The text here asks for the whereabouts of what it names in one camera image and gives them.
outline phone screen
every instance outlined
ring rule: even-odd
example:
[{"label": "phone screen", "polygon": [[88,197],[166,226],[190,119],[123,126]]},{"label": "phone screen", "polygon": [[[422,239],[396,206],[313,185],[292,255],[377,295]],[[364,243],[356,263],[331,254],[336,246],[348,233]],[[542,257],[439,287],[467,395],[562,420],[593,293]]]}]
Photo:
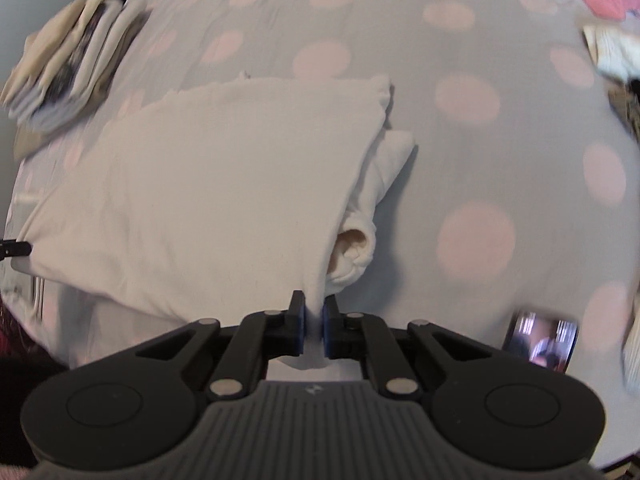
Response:
[{"label": "phone screen", "polygon": [[534,364],[566,371],[578,337],[575,320],[533,310],[514,314],[502,349]]}]

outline polka dot bed sheet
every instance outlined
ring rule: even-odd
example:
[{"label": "polka dot bed sheet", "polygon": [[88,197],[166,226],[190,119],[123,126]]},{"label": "polka dot bed sheet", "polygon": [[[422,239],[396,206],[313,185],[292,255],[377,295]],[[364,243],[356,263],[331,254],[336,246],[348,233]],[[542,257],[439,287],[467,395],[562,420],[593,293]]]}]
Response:
[{"label": "polka dot bed sheet", "polygon": [[[580,0],[148,1],[150,19],[107,102],[21,165],[15,196],[55,186],[109,120],[170,90],[241,71],[388,73],[390,123],[413,132],[418,149],[378,208],[374,261],[340,294],[342,307],[391,326],[427,318],[494,346],[518,306],[576,317],[568,373],[607,409],[594,462],[640,447],[640,400],[624,389],[621,368],[637,283],[640,160],[582,44],[580,26],[594,18]],[[92,319],[100,301],[62,285],[47,284],[44,303],[42,322],[24,322],[76,364],[87,354],[63,348],[65,319],[92,326],[111,316],[117,326],[125,315],[111,305]],[[89,332],[82,337],[95,342]]]}]

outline folded clothes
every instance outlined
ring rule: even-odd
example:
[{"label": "folded clothes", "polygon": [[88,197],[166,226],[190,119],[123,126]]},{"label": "folded clothes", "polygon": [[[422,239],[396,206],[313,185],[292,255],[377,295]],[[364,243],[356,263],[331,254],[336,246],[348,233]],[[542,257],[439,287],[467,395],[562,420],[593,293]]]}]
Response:
[{"label": "folded clothes", "polygon": [[587,25],[582,33],[599,72],[625,83],[640,77],[640,36],[614,25]]},{"label": "folded clothes", "polygon": [[[53,104],[64,94],[72,90],[81,70],[93,71],[95,59],[100,52],[111,25],[122,10],[122,0],[104,0],[94,12],[87,24],[78,46],[72,52],[67,62],[58,71],[44,97],[42,106]],[[90,47],[93,44],[92,58],[88,59]]]},{"label": "folded clothes", "polygon": [[82,61],[82,55],[91,38],[95,27],[98,24],[98,20],[102,16],[105,9],[103,2],[98,4],[93,15],[89,19],[78,44],[73,49],[69,58],[62,64],[56,75],[53,77],[51,83],[44,92],[38,91],[38,87],[33,89],[33,94],[30,92],[20,102],[16,102],[9,110],[9,118],[16,119],[18,124],[25,123],[31,115],[42,105],[45,100],[55,102],[59,95],[65,90],[66,86],[70,84],[69,79],[73,77],[77,65]]},{"label": "folded clothes", "polygon": [[[319,337],[337,237],[368,226],[338,254],[364,270],[371,205],[414,146],[411,134],[383,129],[389,99],[384,76],[170,92],[105,130],[38,204],[18,236],[33,252],[11,265],[153,316],[223,324],[255,304],[281,308],[299,288]],[[393,160],[365,164],[369,155]],[[362,273],[335,269],[332,290]]]},{"label": "folded clothes", "polygon": [[103,0],[87,0],[86,1],[84,8],[81,10],[80,15],[77,21],[75,22],[75,25],[73,25],[73,28],[68,32],[66,37],[63,37],[63,41],[62,41],[62,44],[60,44],[60,48],[54,52],[51,52],[50,56],[45,60],[44,70],[42,71],[42,74],[40,74],[39,78],[38,78],[38,75],[36,74],[37,82],[34,79],[31,85],[33,86],[33,88],[30,87],[26,95],[21,94],[20,100],[11,99],[8,97],[3,101],[5,105],[10,106],[9,118],[15,119],[24,112],[24,109],[26,106],[28,105],[33,106],[33,102],[34,102],[33,99],[36,96],[39,96],[40,103],[42,102],[42,100],[44,99],[44,95],[46,94],[46,91],[49,88],[49,85],[51,84],[55,76],[58,74],[62,66],[67,62],[69,56],[71,56],[72,52],[76,49],[76,46],[78,46],[78,43],[82,38],[82,35],[84,34],[84,30],[87,24],[93,17],[96,9],[98,8],[98,6],[100,6],[102,1]]},{"label": "folded clothes", "polygon": [[[53,102],[46,98],[43,104],[30,117],[21,121],[20,124],[47,134],[73,120],[89,100],[95,82],[104,71],[104,66],[111,59],[113,49],[118,45],[123,33],[145,10],[145,6],[145,0],[132,0],[124,7],[122,12],[118,11],[117,17],[103,15],[98,27],[102,25],[102,20],[104,19],[109,26],[106,38],[103,36],[103,31],[101,31],[99,36],[95,36],[92,39],[92,44],[90,44],[90,48],[87,49],[87,53],[84,56],[84,60],[87,60],[86,66],[93,67],[92,72],[88,73],[88,70],[84,73],[78,72],[74,87],[70,91]],[[82,81],[76,85],[79,77],[82,78]]]},{"label": "folded clothes", "polygon": [[76,75],[80,70],[80,66],[84,63],[87,48],[97,27],[104,18],[111,20],[111,23],[113,23],[113,20],[121,8],[122,3],[120,0],[105,0],[98,6],[91,20],[89,20],[78,45],[71,53],[71,56],[63,63],[62,67],[60,67],[60,70],[58,70],[58,73],[44,93],[44,97],[41,95],[36,96],[31,103],[28,103],[23,108],[23,111],[17,118],[18,124],[30,124],[33,126],[33,117],[35,114],[40,114],[41,117],[46,116],[60,99],[68,95],[76,79]]},{"label": "folded clothes", "polygon": [[87,4],[87,0],[72,1],[51,18],[37,36],[30,36],[31,41],[25,42],[24,55],[11,72],[0,93],[3,104],[10,102],[29,81],[32,83],[35,81]]},{"label": "folded clothes", "polygon": [[[142,7],[141,10],[145,8],[145,5],[146,3],[144,1],[140,3],[140,7]],[[84,105],[82,105],[75,114],[72,114],[70,110],[70,115],[72,115],[70,121],[90,115],[105,101],[122,58],[127,53],[129,45],[131,45],[145,24],[146,16],[142,13],[137,13],[133,21],[128,23],[123,33],[119,25],[123,25],[127,20],[122,20],[120,24],[118,24],[118,20],[123,14],[124,12],[118,17],[110,31],[96,63],[94,74],[92,75],[87,90],[75,101],[76,107],[79,107],[82,103],[84,103]],[[67,125],[68,123],[63,123],[57,130],[50,134],[45,134],[26,126],[18,126],[14,142],[14,159],[21,160],[37,152],[42,146],[55,138],[57,134],[64,132]]]}]

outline bed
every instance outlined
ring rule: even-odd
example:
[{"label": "bed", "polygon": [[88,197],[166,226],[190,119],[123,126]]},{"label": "bed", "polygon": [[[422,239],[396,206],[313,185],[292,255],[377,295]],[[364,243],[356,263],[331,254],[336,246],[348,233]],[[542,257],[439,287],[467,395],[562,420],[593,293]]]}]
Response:
[{"label": "bed", "polygon": [[[171,90],[242,71],[388,73],[391,125],[413,132],[418,148],[376,211],[375,258],[338,295],[342,308],[391,326],[427,318],[493,346],[518,306],[576,317],[568,373],[607,410],[593,462],[640,447],[640,399],[624,388],[620,353],[637,286],[640,157],[591,67],[580,26],[596,20],[580,0],[148,1],[105,104],[20,165],[5,237],[109,121]],[[102,357],[104,339],[124,346],[179,323],[57,283],[37,289],[39,316],[26,314],[33,298],[2,296],[71,366]]]}]

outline white cloth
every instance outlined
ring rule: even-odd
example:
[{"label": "white cloth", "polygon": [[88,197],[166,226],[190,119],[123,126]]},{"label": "white cloth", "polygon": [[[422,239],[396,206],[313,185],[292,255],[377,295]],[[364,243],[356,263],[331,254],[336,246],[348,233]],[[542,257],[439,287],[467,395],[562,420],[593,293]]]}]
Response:
[{"label": "white cloth", "polygon": [[[286,308],[300,288],[318,333],[341,224],[370,222],[414,145],[382,130],[388,101],[385,76],[170,92],[105,129],[31,214],[18,238],[33,252],[12,266],[153,316],[223,324]],[[364,164],[368,152],[391,160]],[[367,168],[388,175],[361,177]],[[333,290],[361,273],[338,274]]]},{"label": "white cloth", "polygon": [[98,56],[100,56],[100,51],[104,46],[104,41],[106,40],[113,23],[122,11],[122,0],[105,0],[104,4],[106,5],[104,13],[100,17],[98,26],[95,28],[94,33],[91,36],[89,45],[82,57],[82,62],[78,67],[74,84],[71,87],[71,97],[76,97],[78,94],[86,90],[91,74],[94,72],[95,63],[98,61]]},{"label": "white cloth", "polygon": [[600,73],[625,83],[640,77],[640,36],[612,25],[587,25],[582,32]]},{"label": "white cloth", "polygon": [[78,20],[62,41],[60,47],[52,54],[46,62],[42,73],[37,79],[37,83],[31,88],[27,95],[20,99],[13,99],[10,102],[9,118],[17,119],[31,115],[42,104],[44,96],[62,65],[71,56],[73,50],[78,46],[84,30],[94,15],[95,10],[103,0],[87,0],[84,9],[80,13]]},{"label": "white cloth", "polygon": [[95,84],[111,60],[122,35],[145,8],[146,0],[131,0],[124,8],[121,0],[110,0],[110,6],[100,18],[89,43],[71,92],[59,101],[35,111],[32,116],[24,118],[24,124],[33,130],[48,134],[73,120],[91,97]]}]

